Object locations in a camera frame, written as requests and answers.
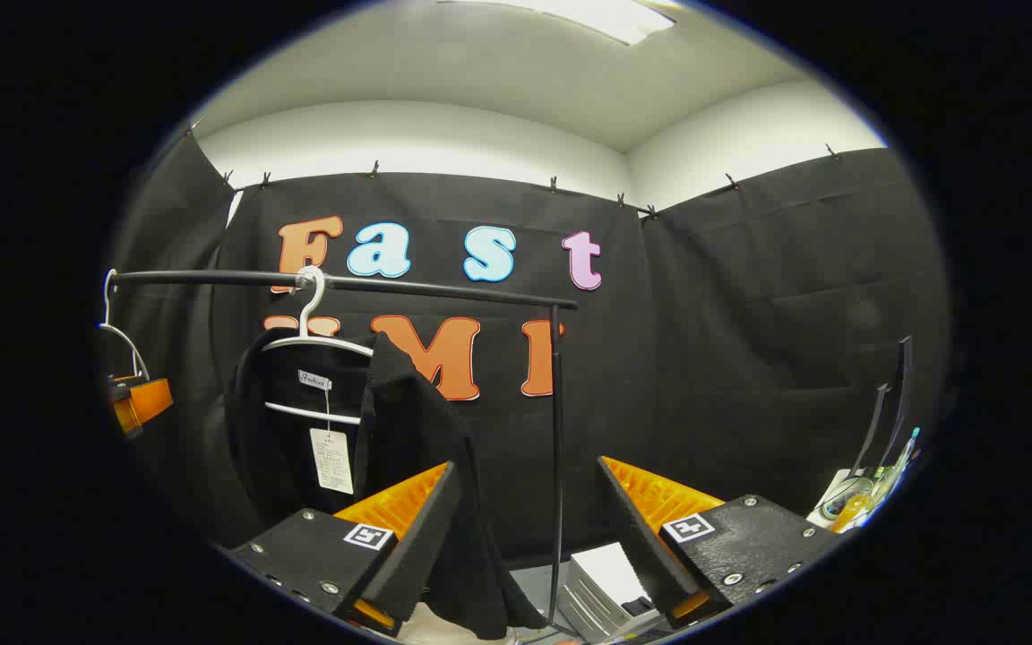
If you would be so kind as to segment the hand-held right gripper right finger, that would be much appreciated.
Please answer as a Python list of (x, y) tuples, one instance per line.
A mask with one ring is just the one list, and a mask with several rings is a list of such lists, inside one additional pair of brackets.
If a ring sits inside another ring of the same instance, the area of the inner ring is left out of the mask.
[(673, 628), (754, 603), (842, 544), (762, 495), (721, 501), (622, 460), (596, 465), (615, 540)]

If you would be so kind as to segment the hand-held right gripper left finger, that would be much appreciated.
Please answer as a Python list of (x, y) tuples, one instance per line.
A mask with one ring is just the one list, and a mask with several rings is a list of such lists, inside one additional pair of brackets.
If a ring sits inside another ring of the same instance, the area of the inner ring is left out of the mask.
[(311, 611), (394, 636), (412, 616), (461, 503), (453, 462), (329, 514), (299, 509), (225, 555)]

